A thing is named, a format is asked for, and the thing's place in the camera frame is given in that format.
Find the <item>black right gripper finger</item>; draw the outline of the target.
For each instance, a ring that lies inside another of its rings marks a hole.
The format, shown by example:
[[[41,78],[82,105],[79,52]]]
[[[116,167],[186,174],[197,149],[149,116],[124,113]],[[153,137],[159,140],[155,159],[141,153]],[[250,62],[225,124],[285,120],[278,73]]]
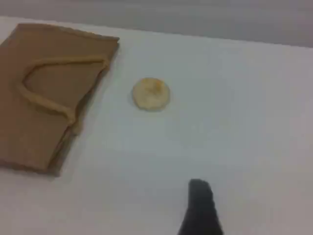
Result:
[[[212,189],[207,181],[191,179],[188,205],[179,235],[223,235]]]

